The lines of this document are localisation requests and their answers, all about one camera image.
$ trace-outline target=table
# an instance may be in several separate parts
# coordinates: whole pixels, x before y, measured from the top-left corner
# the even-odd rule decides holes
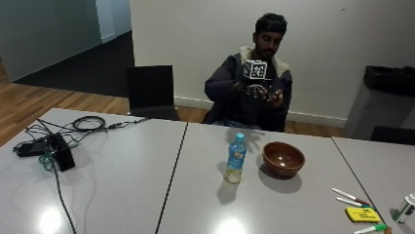
[[[239,185],[223,181],[229,142],[237,131],[249,145]],[[287,142],[306,163],[291,179],[275,178],[262,163],[262,146]],[[352,233],[335,187],[368,200],[330,138],[189,124],[159,234]]]
[[[392,233],[415,233],[415,216],[396,224],[391,213],[415,192],[415,146],[334,137],[338,149]]]
[[[50,109],[41,119],[64,125],[85,115],[102,117],[108,125],[139,119],[64,109]],[[90,135],[73,148],[77,166],[58,176],[77,233],[155,232],[185,125],[151,119]],[[0,148],[1,233],[72,233],[53,173],[37,157],[12,152],[28,139],[20,133]]]

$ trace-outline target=brown bowl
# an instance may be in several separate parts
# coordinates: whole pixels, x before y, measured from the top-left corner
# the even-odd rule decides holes
[[[270,142],[262,149],[263,162],[278,176],[295,176],[306,158],[294,146],[282,142]]]

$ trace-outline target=hand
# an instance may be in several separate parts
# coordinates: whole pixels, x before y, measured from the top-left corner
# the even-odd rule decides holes
[[[274,95],[267,99],[271,108],[279,109],[284,103],[284,95],[282,90],[276,90]]]

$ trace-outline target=dark hair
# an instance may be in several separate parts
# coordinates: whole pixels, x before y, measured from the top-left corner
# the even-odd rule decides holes
[[[286,34],[286,19],[282,15],[267,13],[255,23],[255,34],[262,31],[279,32]]]

